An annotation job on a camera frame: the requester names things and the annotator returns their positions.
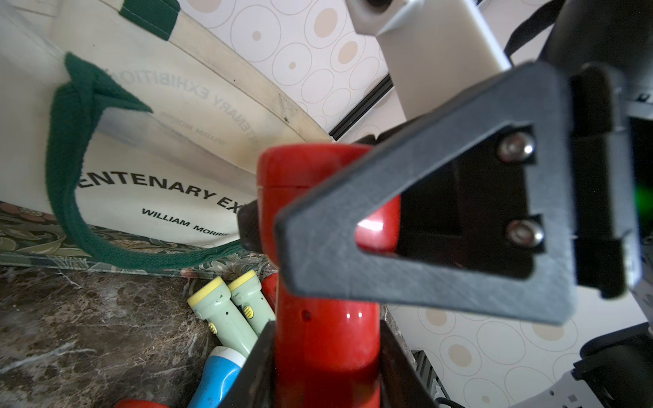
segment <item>metal bracket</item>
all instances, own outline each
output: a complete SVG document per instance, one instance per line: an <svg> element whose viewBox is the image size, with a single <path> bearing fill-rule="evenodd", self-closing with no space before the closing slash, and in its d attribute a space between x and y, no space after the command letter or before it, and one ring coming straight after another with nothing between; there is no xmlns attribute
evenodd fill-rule
<svg viewBox="0 0 653 408"><path fill-rule="evenodd" d="M571 112L566 78L536 62L491 78L404 124L391 139L278 214L284 282L302 296L564 322L574 310L576 283ZM467 151L487 153L487 140L500 138L506 129L524 127L537 143L534 160L505 164L496 156L484 159L517 187L501 187L491 172L466 175L470 189L459 201L466 206L460 212L460 235L440 237L454 247L456 240L463 243L472 260L505 255L508 267L466 270L374 255L356 246L357 223L392 197ZM516 189L525 195L516 197ZM514 219L537 219L545 232L541 246L524 249L507 243L505 227Z"/></svg>

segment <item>floral patterned fabric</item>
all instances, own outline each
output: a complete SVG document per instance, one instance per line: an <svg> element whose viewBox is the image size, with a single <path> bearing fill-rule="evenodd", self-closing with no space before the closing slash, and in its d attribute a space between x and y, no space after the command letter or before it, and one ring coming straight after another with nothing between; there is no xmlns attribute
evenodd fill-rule
<svg viewBox="0 0 653 408"><path fill-rule="evenodd" d="M147 253L183 253L201 249L192 245L164 242L91 226L98 235L112 244ZM220 276L231 281L255 270L261 280L276 268L263 254L241 251L224 259L217 259L181 270L127 270L99 262L77 247L63 232L52 214L0 202L0 265L40 266L46 268L115 272L119 274L167 275L213 279Z"/></svg>

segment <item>marble countertop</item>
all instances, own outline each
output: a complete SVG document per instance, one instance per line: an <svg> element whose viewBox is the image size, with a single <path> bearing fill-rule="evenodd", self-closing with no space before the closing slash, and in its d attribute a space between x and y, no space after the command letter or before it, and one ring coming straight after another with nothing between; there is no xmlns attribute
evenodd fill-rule
<svg viewBox="0 0 653 408"><path fill-rule="evenodd" d="M185 301L205 282L3 270L0 408L100 408L123 398L186 407L219 345ZM386 307L381 317L406 344Z"/></svg>

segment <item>red cylinder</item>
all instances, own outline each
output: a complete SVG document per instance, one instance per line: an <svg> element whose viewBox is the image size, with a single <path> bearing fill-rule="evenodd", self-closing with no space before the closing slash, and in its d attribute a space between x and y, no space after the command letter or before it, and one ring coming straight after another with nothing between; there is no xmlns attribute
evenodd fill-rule
<svg viewBox="0 0 653 408"><path fill-rule="evenodd" d="M259 226L264 252L274 264L279 264L274 241L279 210L371 148L301 144L272 148L261 155ZM355 230L358 246L393 252L399 214L397 197L361 221ZM302 298L291 294L280 280L276 315L277 407L379 407L378 304Z"/></svg>
<svg viewBox="0 0 653 408"><path fill-rule="evenodd" d="M272 274L267 278L263 279L261 282L261 292L265 296L265 300L268 301L272 311L275 311L277 308L277 281L279 274Z"/></svg>
<svg viewBox="0 0 653 408"><path fill-rule="evenodd" d="M114 408L168 408L168 406L150 401L120 400L114 405Z"/></svg>

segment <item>green strap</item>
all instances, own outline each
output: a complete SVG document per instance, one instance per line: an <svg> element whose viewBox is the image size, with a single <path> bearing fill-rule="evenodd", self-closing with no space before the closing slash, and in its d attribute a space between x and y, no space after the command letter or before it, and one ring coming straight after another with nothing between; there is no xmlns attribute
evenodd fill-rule
<svg viewBox="0 0 653 408"><path fill-rule="evenodd" d="M50 111L46 186L52 211L64 232L96 259L128 269L160 270L196 266L241 251L240 241L182 254L147 254L116 247L94 233L82 219L75 187L84 154L105 108L152 112L95 65L68 53L71 81L55 92Z"/></svg>
<svg viewBox="0 0 653 408"><path fill-rule="evenodd" d="M125 0L119 14L167 41L180 9L177 0Z"/></svg>

